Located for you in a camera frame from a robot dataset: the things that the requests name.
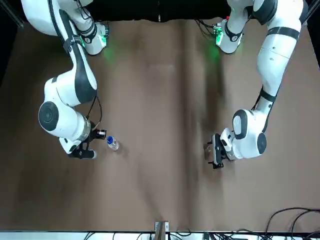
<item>cable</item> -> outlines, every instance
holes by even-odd
[[[295,225],[298,221],[299,218],[301,218],[303,215],[307,214],[307,213],[318,213],[320,214],[320,211],[319,210],[307,210],[307,211],[304,211],[302,213],[300,213],[293,221],[292,225],[291,225],[291,229],[290,229],[290,232],[291,232],[291,239],[294,239],[294,229],[295,229]]]
[[[199,21],[199,20],[195,20],[199,25],[201,24],[202,26],[204,26],[204,28],[205,28],[205,30],[208,32],[208,34],[210,35],[210,36],[212,36],[213,35],[213,32],[211,32],[210,30],[209,30],[209,27],[207,27],[206,25],[204,25],[204,22],[201,22],[201,21]]]
[[[210,29],[214,28],[214,26],[206,24],[203,20],[197,19],[196,21],[198,21],[199,23],[201,23],[203,26],[207,28],[210,28]]]
[[[180,237],[189,237],[190,235],[191,235],[191,231],[190,231],[190,229],[188,229],[188,233],[186,234],[186,235],[184,235],[184,234],[181,234],[181,233],[179,233],[179,232],[176,232],[176,234],[178,234]]]
[[[172,234],[172,233],[169,233],[169,236],[174,236],[176,239],[182,240],[181,237],[179,237],[179,236],[177,236],[177,235],[174,235],[174,234]]]
[[[76,5],[78,6],[78,8],[80,9],[80,14],[81,14],[81,17],[83,18],[83,20],[88,20],[88,19],[92,19],[92,21],[94,20],[92,18],[92,16],[90,16],[87,12],[86,12],[86,9],[82,6],[80,0],[74,0],[76,1]],[[85,13],[85,15],[87,16],[87,18],[85,18],[82,14],[82,11]]]
[[[136,238],[136,240],[138,240],[142,234],[144,234],[144,233],[140,233],[139,236]]]
[[[308,238],[310,238],[313,234],[318,234],[318,235],[319,235],[319,233],[320,233],[320,230],[314,231],[314,232],[310,233],[308,236],[306,236],[305,238],[308,239]]]
[[[88,232],[87,235],[85,236],[84,240],[88,240],[95,232]]]
[[[92,128],[92,131],[94,131],[94,130],[96,130],[96,129],[97,129],[98,125],[101,123],[102,115],[103,115],[103,114],[102,114],[103,112],[102,112],[102,106],[101,106],[100,99],[99,99],[98,95],[96,95],[96,96],[94,97],[94,99],[93,99],[92,103],[91,103],[91,106],[90,106],[89,112],[88,112],[88,114],[86,115],[86,117],[85,117],[85,118],[89,120],[89,118],[90,118],[90,113],[91,113],[91,111],[92,111],[92,108],[93,108],[93,106],[94,106],[94,104],[95,104],[96,100],[98,101],[98,103],[99,103],[99,107],[100,107],[100,119],[99,119],[99,122],[94,126],[94,128]]]
[[[264,231],[265,237],[268,235],[268,229],[269,229],[270,222],[271,222],[272,218],[279,213],[290,211],[290,210],[305,210],[305,211],[319,211],[320,212],[319,208],[306,208],[306,207],[289,207],[289,208],[284,208],[282,210],[276,211],[274,214],[271,215],[271,217],[269,218],[269,220],[266,224],[265,231]]]
[[[102,106],[101,106],[101,102],[100,102],[100,99],[99,99],[98,95],[96,96],[96,99],[97,99],[97,101],[99,103],[99,106],[100,106],[100,119],[99,119],[99,122],[94,126],[92,131],[97,129],[98,125],[101,123],[101,120],[102,120]]]
[[[88,233],[85,235],[84,240],[87,240],[87,237],[88,237],[89,234],[90,234],[90,232],[88,232]]]
[[[198,23],[196,20],[195,20],[195,22],[196,22],[196,24],[198,25],[202,36],[203,36],[206,40],[210,41],[211,39],[209,39],[208,37],[211,37],[211,35],[209,35],[208,33],[204,32],[204,30],[203,30],[203,29],[201,28],[201,26],[200,26],[200,23]]]
[[[90,115],[91,110],[92,110],[92,108],[93,108],[93,106],[94,106],[94,104],[95,104],[96,99],[97,99],[97,96],[94,96],[94,99],[93,99],[93,101],[92,101],[92,103],[91,103],[91,107],[90,107],[90,109],[89,109],[89,112],[88,112],[88,114],[87,114],[86,117],[85,117],[86,119],[89,119],[89,115]]]

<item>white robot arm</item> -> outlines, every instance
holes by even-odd
[[[71,157],[95,158],[95,151],[79,146],[83,142],[89,144],[94,138],[105,137],[105,131],[100,134],[101,131],[75,111],[74,106],[92,101],[97,96],[97,82],[83,48],[91,55],[99,53],[106,46],[103,38],[108,30],[95,24],[89,13],[78,7],[77,1],[22,0],[22,6],[27,19],[37,30],[61,38],[73,63],[71,70],[45,83],[44,102],[38,112],[39,123],[45,131],[59,137],[63,149]]]
[[[252,109],[235,112],[232,131],[225,128],[221,135],[212,135],[210,163],[214,169],[223,167],[223,159],[254,158],[264,153],[269,114],[308,11],[303,0],[228,0],[228,4],[232,11],[228,21],[221,23],[222,39],[217,43],[222,51],[230,54],[237,49],[243,28],[252,16],[267,25],[267,34],[256,62],[262,89]]]

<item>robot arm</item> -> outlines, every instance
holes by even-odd
[[[57,34],[61,38],[63,48],[72,60],[71,70],[53,77],[45,83],[44,102],[40,106],[38,119],[45,131],[59,137],[67,154],[74,153],[80,144],[93,138],[92,128],[94,128],[87,118],[74,110],[74,106],[87,103],[97,95],[97,82],[83,50],[83,47],[86,46],[82,37],[78,35],[74,22],[78,23],[77,25],[82,30],[87,24],[87,30],[79,30],[79,32],[85,34],[84,37],[88,39],[86,45],[91,53],[101,51],[106,46],[103,41],[97,42],[102,31],[97,34],[97,26],[92,18],[88,18],[84,22],[84,19],[79,18],[79,13],[70,8],[68,11],[73,14],[68,14],[60,7],[57,0],[37,2],[22,0],[22,6],[28,20],[36,29],[50,35]],[[37,15],[37,12],[49,13],[50,19],[45,14],[43,16]],[[95,152],[89,149],[78,153],[79,155],[76,155],[78,158],[94,158],[96,156]]]
[[[247,11],[246,4],[248,3],[240,7],[241,11]],[[294,0],[254,1],[253,16],[261,24],[267,24],[266,38],[258,54],[256,66],[262,79],[262,89],[251,110],[240,109],[233,115],[233,131],[226,128],[221,135],[216,133],[212,136],[213,161],[211,163],[214,168],[223,167],[222,160],[225,158],[233,161],[258,157],[264,153],[267,146],[265,131],[269,114],[298,41],[302,24],[300,18],[305,7],[305,2]],[[232,16],[231,14],[229,21],[225,23],[230,29],[233,26]],[[245,24],[248,13],[244,13],[242,16],[244,20],[241,23]],[[237,24],[239,31],[235,34],[242,33],[244,25],[241,27],[239,23],[235,23],[235,25]],[[232,42],[227,33],[228,30],[226,31],[227,37],[221,41],[220,47],[222,50],[229,50],[229,52],[235,51],[238,39],[234,38],[236,41]]]

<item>green led light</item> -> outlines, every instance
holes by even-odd
[[[220,46],[223,37],[224,37],[223,32],[220,32],[219,34],[217,34],[215,38],[215,45]]]

